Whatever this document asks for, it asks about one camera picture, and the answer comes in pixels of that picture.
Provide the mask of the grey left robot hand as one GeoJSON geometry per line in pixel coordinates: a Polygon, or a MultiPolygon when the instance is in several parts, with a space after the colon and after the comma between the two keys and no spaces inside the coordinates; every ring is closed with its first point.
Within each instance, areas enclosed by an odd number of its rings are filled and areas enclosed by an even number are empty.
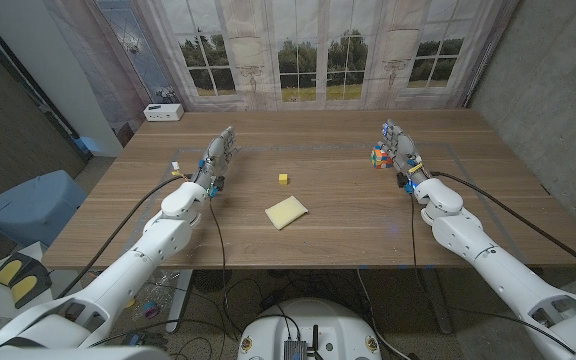
{"type": "Polygon", "coordinates": [[[209,143],[191,181],[208,190],[216,178],[227,172],[228,164],[236,153],[234,143],[234,127],[228,126],[209,143]]]}

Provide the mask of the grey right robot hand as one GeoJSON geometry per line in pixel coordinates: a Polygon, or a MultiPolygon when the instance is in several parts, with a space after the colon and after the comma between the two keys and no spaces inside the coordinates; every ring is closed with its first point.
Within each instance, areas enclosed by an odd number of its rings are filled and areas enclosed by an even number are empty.
{"type": "Polygon", "coordinates": [[[383,124],[382,140],[377,146],[393,161],[400,188],[406,188],[411,193],[419,184],[431,178],[411,137],[391,119],[383,124]]]}

